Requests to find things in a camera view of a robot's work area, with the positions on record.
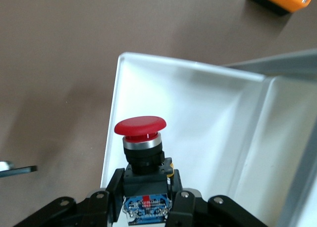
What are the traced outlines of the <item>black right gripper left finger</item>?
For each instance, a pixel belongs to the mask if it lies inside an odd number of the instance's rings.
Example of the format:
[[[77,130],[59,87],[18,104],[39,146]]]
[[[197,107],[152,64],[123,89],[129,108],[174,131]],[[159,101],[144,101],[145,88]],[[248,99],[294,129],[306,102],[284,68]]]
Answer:
[[[124,172],[116,169],[106,188],[79,203],[67,196],[57,198],[13,227],[112,227],[123,205]]]

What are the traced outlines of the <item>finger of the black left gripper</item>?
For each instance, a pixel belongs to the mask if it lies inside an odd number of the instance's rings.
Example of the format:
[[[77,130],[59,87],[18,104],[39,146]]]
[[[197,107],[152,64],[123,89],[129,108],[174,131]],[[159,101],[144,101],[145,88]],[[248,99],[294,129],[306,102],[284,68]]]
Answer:
[[[11,161],[0,161],[0,178],[27,174],[38,170],[37,166],[17,168]]]

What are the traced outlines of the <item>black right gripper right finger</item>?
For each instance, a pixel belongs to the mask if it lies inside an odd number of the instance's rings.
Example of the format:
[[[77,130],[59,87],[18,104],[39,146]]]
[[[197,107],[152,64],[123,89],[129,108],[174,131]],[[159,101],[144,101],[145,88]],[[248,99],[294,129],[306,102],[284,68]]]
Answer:
[[[174,200],[165,227],[268,227],[228,196],[205,201],[198,190],[183,188],[177,169],[171,184]]]

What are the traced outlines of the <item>white drawer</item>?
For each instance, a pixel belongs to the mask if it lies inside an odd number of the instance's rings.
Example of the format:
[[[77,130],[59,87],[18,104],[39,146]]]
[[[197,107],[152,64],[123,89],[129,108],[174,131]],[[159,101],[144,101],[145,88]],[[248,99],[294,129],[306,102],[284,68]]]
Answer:
[[[166,120],[163,150],[184,187],[229,196],[269,227],[282,210],[317,118],[317,83],[193,61],[119,56],[101,185],[127,165],[114,126]]]

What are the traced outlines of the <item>red mushroom push button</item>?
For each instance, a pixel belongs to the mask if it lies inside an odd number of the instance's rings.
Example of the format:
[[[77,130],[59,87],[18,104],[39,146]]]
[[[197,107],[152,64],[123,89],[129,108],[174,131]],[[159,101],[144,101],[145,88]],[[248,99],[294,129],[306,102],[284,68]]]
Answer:
[[[128,162],[122,210],[130,226],[164,223],[172,207],[174,168],[172,159],[165,157],[160,134],[165,127],[166,121],[157,116],[133,117],[115,125]]]

